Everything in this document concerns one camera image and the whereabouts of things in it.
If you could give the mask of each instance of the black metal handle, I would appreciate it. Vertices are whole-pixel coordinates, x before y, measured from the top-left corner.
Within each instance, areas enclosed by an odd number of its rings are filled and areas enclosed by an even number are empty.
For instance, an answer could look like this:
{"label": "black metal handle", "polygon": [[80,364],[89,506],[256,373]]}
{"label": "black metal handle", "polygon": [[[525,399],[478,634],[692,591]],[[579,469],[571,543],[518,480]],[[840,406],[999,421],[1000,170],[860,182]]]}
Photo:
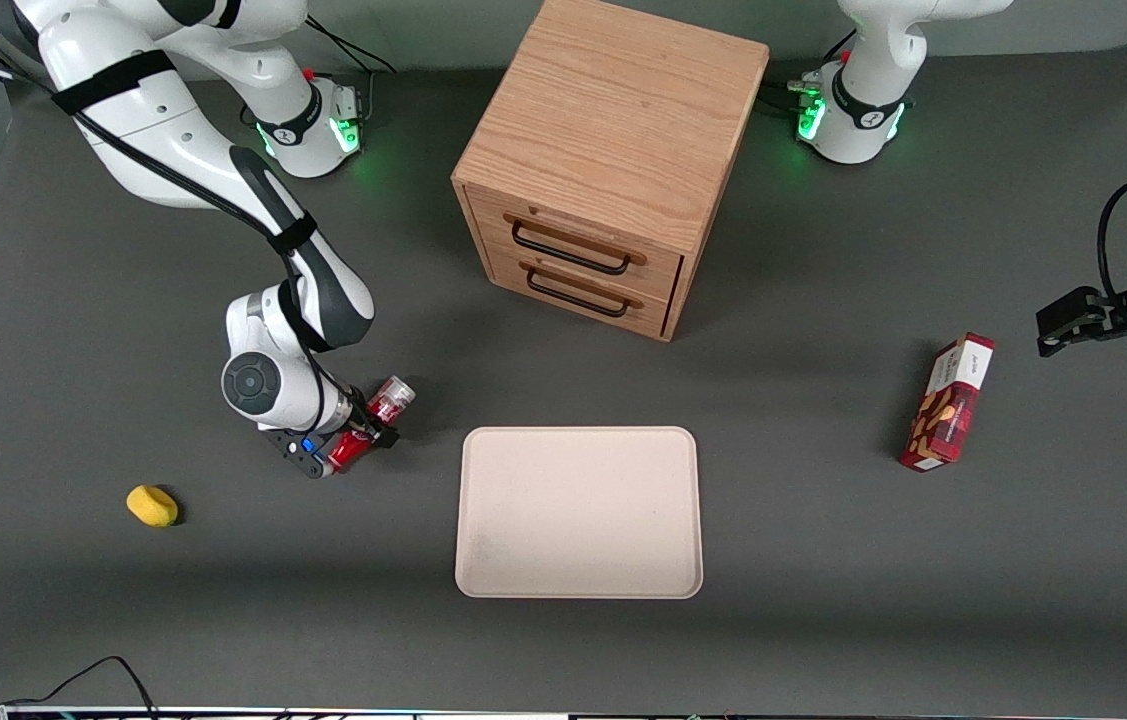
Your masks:
{"label": "black metal handle", "polygon": [[607,275],[619,275],[624,273],[630,268],[630,255],[625,256],[625,259],[621,261],[618,266],[604,265],[603,263],[595,263],[594,260],[582,258],[579,255],[571,255],[571,252],[566,252],[564,250],[554,249],[548,245],[541,245],[540,242],[532,242],[525,237],[518,234],[518,231],[523,229],[523,223],[521,220],[514,220],[514,226],[509,229],[509,235],[514,238],[514,243],[526,247],[529,250],[535,250],[538,252],[544,252],[549,255],[550,258],[558,258],[559,260],[567,260],[568,263],[580,265],[583,268],[595,270],[598,273],[604,273]]}
{"label": "black metal handle", "polygon": [[535,277],[536,268],[527,268],[527,287],[531,287],[535,292],[540,292],[541,295],[549,295],[550,297],[562,300],[562,302],[571,302],[571,304],[576,306],[585,306],[585,309],[589,310],[592,313],[609,315],[609,318],[619,318],[620,315],[625,314],[625,311],[630,309],[630,301],[628,300],[621,302],[621,309],[612,310],[609,309],[609,306],[595,305],[594,302],[580,300],[580,297],[573,297],[566,292],[560,292],[551,287],[545,287],[543,284],[532,282],[532,278]]}

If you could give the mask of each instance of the red box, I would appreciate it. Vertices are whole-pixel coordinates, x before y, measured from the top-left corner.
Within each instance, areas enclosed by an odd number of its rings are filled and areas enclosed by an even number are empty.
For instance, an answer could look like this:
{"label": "red box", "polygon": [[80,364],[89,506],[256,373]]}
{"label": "red box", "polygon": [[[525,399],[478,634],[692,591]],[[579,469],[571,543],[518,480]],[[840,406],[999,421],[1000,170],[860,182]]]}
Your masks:
{"label": "red box", "polygon": [[900,455],[903,465],[926,473],[959,460],[993,354],[994,341],[966,334],[937,355]]}

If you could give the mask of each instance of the drawer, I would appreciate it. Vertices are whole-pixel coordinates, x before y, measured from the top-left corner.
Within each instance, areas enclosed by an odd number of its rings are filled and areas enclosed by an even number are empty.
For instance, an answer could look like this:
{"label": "drawer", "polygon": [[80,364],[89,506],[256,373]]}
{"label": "drawer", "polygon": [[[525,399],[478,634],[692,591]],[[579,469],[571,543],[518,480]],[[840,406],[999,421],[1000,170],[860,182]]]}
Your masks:
{"label": "drawer", "polygon": [[467,188],[487,251],[525,255],[536,263],[564,266],[600,287],[631,290],[669,300],[681,258],[674,252],[636,245],[610,231],[554,217],[525,201],[481,188]]}
{"label": "drawer", "polygon": [[544,265],[523,252],[500,252],[489,247],[487,261],[491,266],[491,281],[500,287],[628,331],[660,338],[667,300],[603,287],[577,277],[571,269]]}

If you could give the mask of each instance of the beige tray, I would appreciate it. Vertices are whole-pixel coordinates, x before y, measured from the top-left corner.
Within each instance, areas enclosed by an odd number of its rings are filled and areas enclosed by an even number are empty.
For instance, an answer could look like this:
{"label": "beige tray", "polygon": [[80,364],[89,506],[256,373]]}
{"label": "beige tray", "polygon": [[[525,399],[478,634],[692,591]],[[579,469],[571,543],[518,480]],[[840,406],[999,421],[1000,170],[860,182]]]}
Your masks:
{"label": "beige tray", "polygon": [[479,428],[463,455],[455,575],[468,596],[682,601],[699,592],[687,430]]}

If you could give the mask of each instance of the gray tabletop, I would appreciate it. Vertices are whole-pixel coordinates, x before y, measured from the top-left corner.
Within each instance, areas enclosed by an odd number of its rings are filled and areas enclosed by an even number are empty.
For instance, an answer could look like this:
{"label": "gray tabletop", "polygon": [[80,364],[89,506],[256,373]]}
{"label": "gray tabletop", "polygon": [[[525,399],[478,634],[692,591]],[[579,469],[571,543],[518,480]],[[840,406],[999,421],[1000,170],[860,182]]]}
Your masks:
{"label": "gray tabletop", "polygon": [[[864,168],[755,117],[671,345],[482,277],[449,172],[496,78],[380,78],[365,154],[292,183],[380,309],[326,365],[418,392],[407,442],[323,482],[218,389],[225,304],[281,279],[269,247],[130,197],[54,106],[16,99],[0,697],[123,654],[162,705],[1127,715],[1127,341],[1033,347],[1033,311],[1094,282],[1127,179],[1127,50],[933,60]],[[228,88],[196,94],[257,145]],[[921,382],[965,331],[999,349],[964,461],[912,473]],[[462,596],[461,442],[520,424],[691,429],[699,596]],[[188,523],[137,524],[136,483],[172,486]],[[135,697],[115,673],[61,701]]]}

